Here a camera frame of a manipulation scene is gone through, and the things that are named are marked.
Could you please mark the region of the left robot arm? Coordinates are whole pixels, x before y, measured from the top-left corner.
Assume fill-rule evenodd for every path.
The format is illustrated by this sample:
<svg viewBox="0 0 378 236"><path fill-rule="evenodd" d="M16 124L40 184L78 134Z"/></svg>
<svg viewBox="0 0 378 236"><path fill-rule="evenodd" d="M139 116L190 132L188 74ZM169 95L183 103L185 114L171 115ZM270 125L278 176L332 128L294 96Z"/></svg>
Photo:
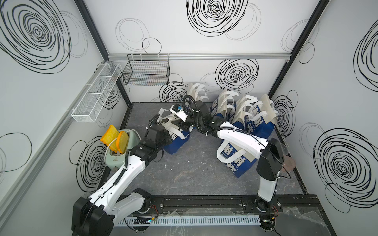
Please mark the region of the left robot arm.
<svg viewBox="0 0 378 236"><path fill-rule="evenodd" d="M127 150L124 165L90 197L80 197L74 203L71 226L74 236L109 236L114 226L125 217L149 209L150 194L142 189L122 200L119 198L164 146L172 143L168 130L159 124L158 117L159 114L153 116L143 139Z"/></svg>

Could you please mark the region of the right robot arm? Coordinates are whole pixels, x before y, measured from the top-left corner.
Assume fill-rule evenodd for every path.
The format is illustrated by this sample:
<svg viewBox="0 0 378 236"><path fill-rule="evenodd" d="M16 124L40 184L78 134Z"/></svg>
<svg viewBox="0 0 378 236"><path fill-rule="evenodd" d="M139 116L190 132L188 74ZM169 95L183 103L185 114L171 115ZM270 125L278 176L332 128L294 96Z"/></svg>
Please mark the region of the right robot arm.
<svg viewBox="0 0 378 236"><path fill-rule="evenodd" d="M170 112L179 118L182 129L195 127L201 134L221 139L223 142L217 149L220 162L231 164L247 155L257 160L260 179L255 206L261 212L274 209L273 199L284 163L280 141L257 137L222 117L211 115L202 101L195 101L190 95L185 95L181 104L174 104Z"/></svg>

